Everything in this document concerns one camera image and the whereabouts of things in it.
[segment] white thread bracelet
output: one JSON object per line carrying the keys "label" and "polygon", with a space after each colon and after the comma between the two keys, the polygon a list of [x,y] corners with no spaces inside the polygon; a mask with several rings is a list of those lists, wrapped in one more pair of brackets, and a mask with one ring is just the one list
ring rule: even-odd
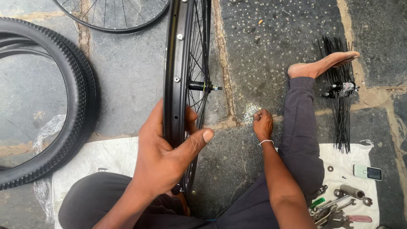
{"label": "white thread bracelet", "polygon": [[258,144],[258,145],[261,146],[261,143],[263,143],[263,142],[265,142],[265,141],[270,141],[270,142],[272,142],[273,145],[274,145],[274,142],[273,142],[272,140],[264,140],[264,141],[260,142],[260,144]]}

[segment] left hand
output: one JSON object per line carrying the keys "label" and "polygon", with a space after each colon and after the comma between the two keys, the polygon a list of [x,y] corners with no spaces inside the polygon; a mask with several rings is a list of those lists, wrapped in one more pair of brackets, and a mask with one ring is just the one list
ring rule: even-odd
{"label": "left hand", "polygon": [[138,156],[132,185],[150,196],[171,190],[187,170],[191,161],[212,139],[212,129],[198,130],[197,115],[186,109],[186,126],[190,136],[173,149],[163,138],[163,105],[160,99],[139,131]]}

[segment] mobile phone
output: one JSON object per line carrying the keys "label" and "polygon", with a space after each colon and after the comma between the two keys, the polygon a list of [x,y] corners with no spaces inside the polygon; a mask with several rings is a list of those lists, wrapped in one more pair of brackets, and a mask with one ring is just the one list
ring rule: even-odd
{"label": "mobile phone", "polygon": [[353,175],[362,178],[382,180],[382,171],[378,168],[367,167],[365,165],[353,165]]}

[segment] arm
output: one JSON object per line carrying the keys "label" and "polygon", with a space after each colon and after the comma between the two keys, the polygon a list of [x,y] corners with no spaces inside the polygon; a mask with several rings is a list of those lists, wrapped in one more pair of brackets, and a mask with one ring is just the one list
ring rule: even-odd
{"label": "arm", "polygon": [[[255,114],[253,129],[260,142],[269,140],[273,129],[270,113]],[[304,195],[270,141],[261,144],[270,205],[280,228],[316,228],[308,213]]]}
{"label": "arm", "polygon": [[139,131],[134,176],[122,197],[93,229],[131,229],[143,211],[159,195],[171,190],[191,161],[212,139],[211,129],[197,130],[197,115],[186,110],[189,138],[173,149],[163,135],[162,99]]}

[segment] white cloth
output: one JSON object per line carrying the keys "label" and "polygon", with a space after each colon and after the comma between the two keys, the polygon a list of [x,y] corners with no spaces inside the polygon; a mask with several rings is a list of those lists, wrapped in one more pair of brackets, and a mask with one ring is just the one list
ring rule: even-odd
{"label": "white cloth", "polygon": [[[370,165],[369,151],[372,146],[351,144],[350,154],[340,153],[333,149],[332,144],[320,144],[319,148],[320,158],[324,161],[325,167],[324,184],[328,185],[328,190],[321,197],[325,198],[325,202],[336,199],[333,191],[341,184],[363,190],[366,196],[372,198],[373,205],[367,207],[361,200],[357,200],[355,206],[345,208],[344,212],[347,215],[369,215],[373,219],[372,223],[351,224],[356,229],[376,228],[379,225],[379,207],[375,181],[355,177],[352,173],[354,164]],[[76,181],[97,172],[99,168],[105,168],[107,172],[133,176],[137,152],[138,137],[86,143],[67,165],[56,171],[52,180],[55,229],[62,229],[58,221],[58,211],[62,200]],[[328,172],[326,169],[330,165],[334,167],[333,172]],[[350,198],[340,202],[339,206],[348,201]]]}
{"label": "white cloth", "polygon": [[[360,144],[351,144],[349,154],[342,154],[339,150],[333,148],[332,144],[320,144],[320,157],[324,161],[325,179],[324,184],[328,185],[325,194],[321,195],[325,202],[320,204],[324,205],[329,200],[336,200],[337,197],[333,194],[335,189],[339,189],[342,184],[350,185],[354,188],[360,189],[365,192],[367,197],[373,201],[373,205],[368,207],[362,203],[361,200],[356,200],[356,205],[349,206],[344,209],[346,215],[366,215],[370,216],[373,220],[372,223],[367,222],[354,222],[350,224],[356,229],[375,229],[379,226],[379,205],[377,203],[377,190],[374,180],[356,177],[353,175],[353,165],[366,165],[370,166],[369,151],[373,146],[365,146]],[[328,166],[333,167],[333,171],[328,171]],[[338,206],[347,204],[352,197],[349,197],[338,203]]]}

